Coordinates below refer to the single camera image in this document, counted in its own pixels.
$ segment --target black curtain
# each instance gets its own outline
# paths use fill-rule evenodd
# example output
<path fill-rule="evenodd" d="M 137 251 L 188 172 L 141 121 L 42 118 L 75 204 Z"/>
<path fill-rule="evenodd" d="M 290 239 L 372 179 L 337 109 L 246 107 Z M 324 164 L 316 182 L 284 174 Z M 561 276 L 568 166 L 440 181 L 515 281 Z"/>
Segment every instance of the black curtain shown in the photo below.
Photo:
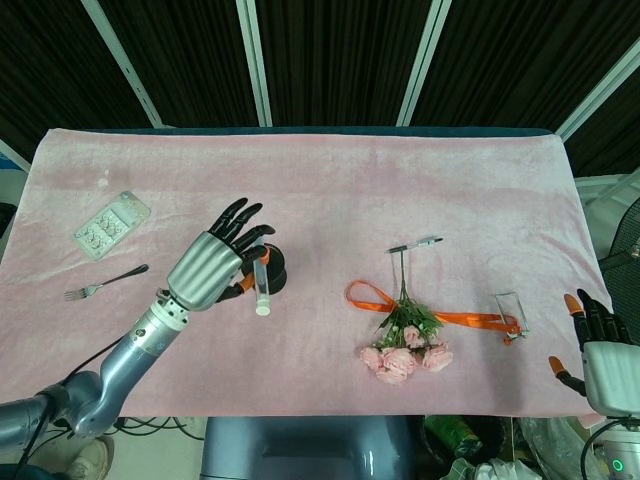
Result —
<path fill-rule="evenodd" d="M 427 0 L 257 0 L 274 125 L 395 125 Z"/>
<path fill-rule="evenodd" d="M 638 37 L 637 1 L 455 0 L 413 124 L 556 130 Z"/>
<path fill-rule="evenodd" d="M 636 70 L 567 140 L 576 177 L 640 167 L 640 71 Z"/>
<path fill-rule="evenodd" d="M 100 0 L 162 121 L 257 126 L 234 0 Z"/>
<path fill-rule="evenodd" d="M 28 161 L 50 128 L 149 127 L 79 1 L 0 0 L 0 138 Z"/>

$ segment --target sneaker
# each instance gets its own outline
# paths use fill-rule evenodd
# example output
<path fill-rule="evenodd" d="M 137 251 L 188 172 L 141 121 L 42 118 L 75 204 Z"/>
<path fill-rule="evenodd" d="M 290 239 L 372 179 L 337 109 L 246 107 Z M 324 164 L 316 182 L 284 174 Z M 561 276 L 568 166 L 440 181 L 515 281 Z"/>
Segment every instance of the sneaker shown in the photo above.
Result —
<path fill-rule="evenodd" d="M 102 440 L 91 440 L 80 450 L 65 474 L 69 480 L 103 480 L 110 467 L 107 445 Z"/>

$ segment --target white metal frame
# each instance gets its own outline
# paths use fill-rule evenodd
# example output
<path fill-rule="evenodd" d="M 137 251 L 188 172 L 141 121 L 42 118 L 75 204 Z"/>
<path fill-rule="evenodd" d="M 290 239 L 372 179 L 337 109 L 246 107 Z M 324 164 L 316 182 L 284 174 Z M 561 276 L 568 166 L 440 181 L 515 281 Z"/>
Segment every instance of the white metal frame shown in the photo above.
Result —
<path fill-rule="evenodd" d="M 271 104 L 269 103 L 269 90 L 267 77 L 264 70 L 264 58 L 262 56 L 262 43 L 260 42 L 260 27 L 258 26 L 258 13 L 255 0 L 236 0 L 242 41 L 247 56 L 247 66 L 251 77 L 253 98 L 258 114 L 258 124 L 261 127 L 272 127 Z"/>
<path fill-rule="evenodd" d="M 427 72 L 433 59 L 433 54 L 436 51 L 444 22 L 447 19 L 449 8 L 451 7 L 451 0 L 432 0 L 431 7 L 429 8 L 429 14 L 424 24 L 424 30 L 422 31 L 422 38 L 418 45 L 418 51 L 416 52 L 416 58 L 413 62 L 413 68 L 411 69 L 411 75 L 409 76 L 409 83 L 407 84 L 407 90 L 402 100 L 402 106 L 400 107 L 400 114 L 396 121 L 396 127 L 407 127 L 411 124 L 411 118 L 413 112 L 416 109 L 418 98 L 422 92 L 422 86 L 424 80 L 427 78 Z"/>
<path fill-rule="evenodd" d="M 640 66 L 640 39 L 611 67 L 589 95 L 576 107 L 556 131 L 566 142 L 580 126 L 611 96 L 616 89 Z"/>
<path fill-rule="evenodd" d="M 623 175 L 622 178 L 615 184 L 606 188 L 596 198 L 588 202 L 589 207 L 592 207 L 594 203 L 601 203 L 613 198 L 617 193 L 630 187 L 633 184 L 640 183 L 640 168 L 637 168 L 633 173 Z"/>
<path fill-rule="evenodd" d="M 129 57 L 127 56 L 127 52 L 124 51 L 116 32 L 109 23 L 109 19 L 105 15 L 104 10 L 102 10 L 98 0 L 81 0 L 81 2 L 84 9 L 87 11 L 87 14 L 91 18 L 91 21 L 100 33 L 102 40 L 107 45 L 111 55 L 113 55 L 113 58 L 118 63 L 120 70 L 122 70 L 122 73 L 129 82 L 133 93 L 138 98 L 138 101 L 140 102 L 144 112 L 147 114 L 153 128 L 167 127 L 167 125 L 162 123 L 158 110 L 156 110 L 155 105 L 151 101 L 151 97 L 149 97 L 140 77 L 138 77 L 138 74 L 133 68 Z"/>
<path fill-rule="evenodd" d="M 576 189 L 578 190 L 582 205 L 586 206 L 589 202 L 595 200 L 609 188 L 620 182 L 624 177 L 626 177 L 626 175 L 619 174 L 575 178 Z"/>
<path fill-rule="evenodd" d="M 3 140 L 0 140 L 0 153 L 18 165 L 25 172 L 29 173 L 29 171 L 31 171 L 31 164 Z"/>

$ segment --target black cable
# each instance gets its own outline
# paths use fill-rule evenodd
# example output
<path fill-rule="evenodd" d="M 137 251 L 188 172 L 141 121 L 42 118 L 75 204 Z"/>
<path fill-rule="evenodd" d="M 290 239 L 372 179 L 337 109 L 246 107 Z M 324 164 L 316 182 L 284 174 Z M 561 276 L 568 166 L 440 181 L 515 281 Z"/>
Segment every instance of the black cable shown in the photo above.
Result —
<path fill-rule="evenodd" d="M 151 419 L 147 420 L 146 422 L 144 420 L 140 420 L 139 418 L 135 418 L 135 417 L 127 417 L 126 420 L 132 420 L 134 422 L 139 423 L 140 425 L 134 425 L 132 427 L 125 425 L 122 427 L 119 427 L 120 429 L 126 429 L 126 430 L 135 430 L 136 428 L 142 428 L 142 427 L 150 427 L 150 428 L 158 428 L 160 430 L 175 430 L 176 428 L 179 428 L 177 426 L 168 426 L 168 427 L 163 427 L 162 425 L 154 425 L 151 422 L 153 422 L 156 418 L 158 417 L 152 417 Z"/>
<path fill-rule="evenodd" d="M 614 420 L 611 423 L 607 423 L 604 427 L 601 427 L 600 429 L 598 429 L 593 435 L 591 435 L 588 438 L 588 440 L 584 444 L 584 448 L 582 449 L 582 454 L 580 455 L 580 472 L 582 473 L 582 480 L 588 480 L 587 479 L 587 466 L 586 466 L 587 451 L 589 450 L 589 448 L 591 447 L 593 442 L 600 435 L 602 435 L 607 430 L 612 429 L 616 425 L 624 425 L 625 427 L 629 428 L 630 426 L 634 426 L 634 425 L 638 426 L 638 425 L 640 425 L 640 420 L 632 419 L 632 418 L 619 418 L 617 420 Z"/>
<path fill-rule="evenodd" d="M 40 445 L 38 445 L 36 447 L 36 449 L 33 452 L 31 452 L 31 455 L 29 455 L 29 459 L 31 459 L 36 453 L 38 453 L 38 450 L 40 450 L 42 447 L 44 447 L 47 443 L 55 440 L 56 438 L 60 438 L 65 433 L 69 433 L 70 430 L 49 430 L 47 433 L 51 433 L 51 432 L 58 432 L 58 435 L 54 435 L 53 437 L 48 438 L 47 440 L 42 442 Z"/>
<path fill-rule="evenodd" d="M 158 417 L 151 417 L 149 420 L 144 421 L 144 420 L 140 420 L 139 418 L 135 418 L 135 417 L 127 417 L 124 419 L 124 421 L 126 422 L 127 420 L 131 420 L 134 421 L 136 423 L 139 423 L 140 425 L 134 425 L 133 427 L 128 427 L 126 425 L 124 425 L 124 428 L 127 428 L 129 430 L 133 430 L 134 428 L 142 428 L 142 427 L 146 427 L 146 426 L 151 426 L 151 427 L 157 427 L 156 425 L 152 425 L 152 422 Z"/>
<path fill-rule="evenodd" d="M 178 421 L 178 418 L 177 418 L 177 417 L 171 417 L 171 418 L 173 418 L 173 421 L 175 422 L 176 426 L 177 426 L 177 427 L 180 429 L 180 431 L 181 431 L 182 433 L 184 433 L 187 437 L 189 437 L 189 438 L 193 438 L 194 440 L 199 440 L 199 441 L 201 441 L 201 442 L 204 442 L 204 438 L 202 438 L 202 437 L 196 437 L 195 435 L 192 435 L 191 433 L 187 432 L 187 431 L 185 430 L 184 426 L 180 424 L 180 422 Z"/>
<path fill-rule="evenodd" d="M 113 342 L 113 343 L 109 344 L 108 346 L 104 347 L 102 350 L 100 350 L 98 353 L 96 353 L 95 355 L 90 357 L 88 360 L 85 360 L 84 362 L 82 362 L 80 365 L 78 365 L 76 368 L 74 368 L 69 375 L 67 375 L 67 377 L 60 383 L 60 385 L 62 385 L 64 387 L 69 382 L 69 380 L 71 380 L 71 377 L 73 377 L 82 368 L 84 368 L 85 365 L 87 365 L 88 363 L 90 363 L 93 360 L 95 360 L 96 358 L 98 358 L 100 355 L 102 355 L 107 350 L 110 350 L 111 348 L 115 347 L 118 344 L 118 342 L 120 342 L 120 340 L 122 340 L 123 338 L 124 338 L 124 335 L 122 337 L 120 337 L 119 339 L 117 339 L 115 342 Z M 54 414 L 55 408 L 56 407 L 55 407 L 54 402 L 52 401 L 51 398 L 49 398 L 48 401 L 47 401 L 47 406 L 44 408 L 44 411 L 42 412 L 42 416 L 40 417 L 40 421 L 38 422 L 38 426 L 36 427 L 36 431 L 33 432 L 31 440 L 29 440 L 29 443 L 27 444 L 26 448 L 22 452 L 22 456 L 20 457 L 20 460 L 18 461 L 18 465 L 16 466 L 16 469 L 13 471 L 13 476 L 11 477 L 11 480 L 17 480 L 18 479 L 18 474 L 20 473 L 20 470 L 22 470 L 24 468 L 24 466 L 27 464 L 27 462 L 29 461 L 29 453 L 31 452 L 31 449 L 33 448 L 33 445 L 36 443 L 36 440 L 40 436 L 40 432 L 42 431 L 42 429 L 44 427 L 44 424 L 47 422 L 47 419 L 50 418 Z"/>
<path fill-rule="evenodd" d="M 166 425 L 167 425 L 167 423 L 169 423 L 170 420 L 171 420 L 171 417 L 167 417 L 167 419 L 164 421 L 164 423 L 162 425 L 159 425 L 154 430 L 152 430 L 150 432 L 145 432 L 145 433 L 130 432 L 130 431 L 128 431 L 128 429 L 121 428 L 121 427 L 116 427 L 116 429 L 119 432 L 122 432 L 125 435 L 131 435 L 132 437 L 148 437 L 149 435 L 153 435 L 154 433 L 157 433 L 160 430 L 166 429 L 167 428 Z"/>

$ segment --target fork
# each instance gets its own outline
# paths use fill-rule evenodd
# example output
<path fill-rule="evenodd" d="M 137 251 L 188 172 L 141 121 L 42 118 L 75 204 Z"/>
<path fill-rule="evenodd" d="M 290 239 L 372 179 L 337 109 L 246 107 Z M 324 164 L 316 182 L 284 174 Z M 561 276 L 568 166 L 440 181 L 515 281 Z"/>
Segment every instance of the fork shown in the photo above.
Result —
<path fill-rule="evenodd" d="M 133 277 L 134 275 L 140 275 L 141 273 L 144 273 L 147 270 L 149 270 L 149 265 L 147 265 L 146 263 L 143 263 L 142 265 L 134 268 L 130 272 L 123 273 L 119 277 L 112 278 L 111 280 L 107 280 L 106 282 L 101 283 L 99 285 L 87 285 L 84 288 L 79 288 L 78 290 L 71 290 L 70 292 L 66 292 L 64 294 L 64 299 L 67 301 L 82 300 L 83 298 L 90 297 L 91 295 L 96 293 L 99 288 L 102 288 L 105 285 L 116 282 L 118 280 L 122 280 L 123 278 Z"/>

